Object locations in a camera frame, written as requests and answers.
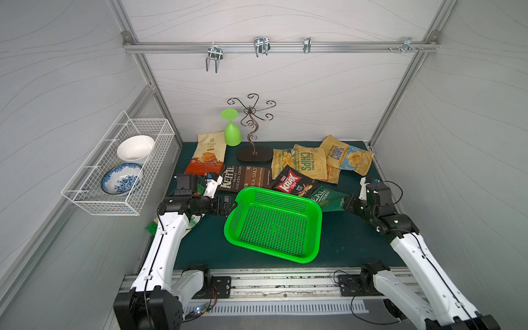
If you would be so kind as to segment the green Real chips bag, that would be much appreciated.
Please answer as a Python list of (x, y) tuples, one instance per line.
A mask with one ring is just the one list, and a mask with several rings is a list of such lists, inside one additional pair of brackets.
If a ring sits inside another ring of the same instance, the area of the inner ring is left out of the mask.
[(344, 211), (345, 201), (349, 197), (350, 195), (346, 193), (320, 186), (310, 195), (309, 199), (315, 201), (323, 213), (332, 213)]

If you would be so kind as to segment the green-label kettle chips bag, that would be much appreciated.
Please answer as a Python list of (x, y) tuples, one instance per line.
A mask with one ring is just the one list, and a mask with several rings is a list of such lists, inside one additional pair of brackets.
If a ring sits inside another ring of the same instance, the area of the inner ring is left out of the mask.
[(273, 150), (272, 179), (275, 180), (286, 166), (314, 180), (328, 179), (327, 158), (320, 147), (295, 145), (294, 148)]

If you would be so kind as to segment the black Krax chips bag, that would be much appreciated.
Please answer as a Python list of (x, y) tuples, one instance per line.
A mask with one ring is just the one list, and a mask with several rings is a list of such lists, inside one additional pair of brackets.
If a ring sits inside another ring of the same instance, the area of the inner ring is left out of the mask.
[(306, 198), (313, 195), (319, 188), (320, 183), (318, 181), (303, 175), (288, 165), (279, 173), (271, 185), (271, 189), (274, 191)]

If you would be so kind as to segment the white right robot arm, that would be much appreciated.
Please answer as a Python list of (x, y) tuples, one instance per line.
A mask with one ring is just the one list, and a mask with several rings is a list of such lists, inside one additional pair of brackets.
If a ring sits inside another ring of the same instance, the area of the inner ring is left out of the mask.
[(359, 292), (383, 295), (394, 318), (406, 317), (418, 329), (499, 329), (495, 318), (482, 314), (450, 280), (411, 218), (397, 211), (388, 182), (363, 177), (360, 185), (359, 195), (345, 199), (344, 210), (389, 239), (425, 297), (402, 283), (381, 261), (361, 267), (356, 281)]

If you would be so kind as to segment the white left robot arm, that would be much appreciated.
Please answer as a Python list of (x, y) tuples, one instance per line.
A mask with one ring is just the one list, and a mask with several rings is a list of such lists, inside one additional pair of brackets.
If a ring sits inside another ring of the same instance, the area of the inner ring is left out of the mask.
[(144, 265), (128, 292), (117, 294), (114, 313), (121, 329), (179, 329), (197, 320), (212, 303), (184, 311), (200, 291), (211, 293), (207, 267), (192, 267), (172, 281), (173, 267), (194, 215), (228, 216), (237, 207), (231, 197), (167, 197), (158, 207), (158, 229)]

